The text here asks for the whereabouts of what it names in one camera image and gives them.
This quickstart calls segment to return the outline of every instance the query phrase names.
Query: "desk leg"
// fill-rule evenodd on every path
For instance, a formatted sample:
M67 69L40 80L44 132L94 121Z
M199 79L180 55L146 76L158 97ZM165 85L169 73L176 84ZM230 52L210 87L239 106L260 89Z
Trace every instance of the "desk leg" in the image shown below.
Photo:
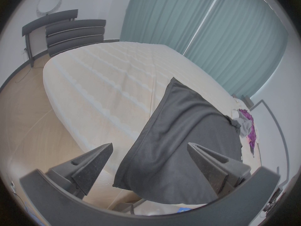
M27 51L27 54L28 54L28 60L30 62L30 66L33 67L34 59L32 57L32 53L31 53L30 42L29 42L29 34L25 35L25 43L26 43L26 51Z

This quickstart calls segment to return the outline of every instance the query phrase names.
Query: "dark baseboard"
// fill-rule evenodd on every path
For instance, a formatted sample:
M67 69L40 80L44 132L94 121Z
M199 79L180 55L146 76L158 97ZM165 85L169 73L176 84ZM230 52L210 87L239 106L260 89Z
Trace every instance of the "dark baseboard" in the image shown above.
M119 42L119 40L104 40L104 43L113 43L113 42Z
M33 57L34 60L44 56L44 55L47 55L48 54L48 50L45 50L37 55L35 55ZM20 67L18 67L7 79L6 81L3 83L3 85L1 86L0 88L0 93L2 92L2 90L4 89L4 87L8 84L8 82L17 74L19 73L22 69L24 69L27 65L29 65L29 60L25 61Z

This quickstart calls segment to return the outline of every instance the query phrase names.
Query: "floor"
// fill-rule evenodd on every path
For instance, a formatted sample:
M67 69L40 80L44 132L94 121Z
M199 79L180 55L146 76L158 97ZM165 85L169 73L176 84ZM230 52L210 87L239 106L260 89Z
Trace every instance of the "floor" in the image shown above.
M28 201L19 178L38 168L49 168L83 153L56 117L43 85L43 66L49 55L26 66L0 93L0 171L3 181L14 183L16 194ZM113 177L102 172L84 201L112 209L119 202L139 200L133 192L113 188Z

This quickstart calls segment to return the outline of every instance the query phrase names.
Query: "green curtain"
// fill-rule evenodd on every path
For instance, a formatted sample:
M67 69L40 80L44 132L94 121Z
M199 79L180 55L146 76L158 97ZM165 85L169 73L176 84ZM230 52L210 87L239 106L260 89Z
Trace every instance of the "green curtain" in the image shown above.
M130 0L120 41L165 44L183 54L213 0Z
M287 39L264 0L217 0L185 56L231 95L251 97L275 71Z

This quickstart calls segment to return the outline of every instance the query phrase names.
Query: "purple cloth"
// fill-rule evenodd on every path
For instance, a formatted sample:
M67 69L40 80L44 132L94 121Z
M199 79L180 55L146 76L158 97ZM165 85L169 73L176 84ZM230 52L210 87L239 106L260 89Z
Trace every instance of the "purple cloth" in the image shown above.
M252 130L251 133L247 136L249 138L249 144L250 144L250 149L251 153L254 156L254 148L255 148L255 141L256 141L256 133L255 133L255 127L254 127L254 119L253 117L249 114L247 110L241 110L239 109L240 112L243 113L245 117L247 117L249 120L252 121Z

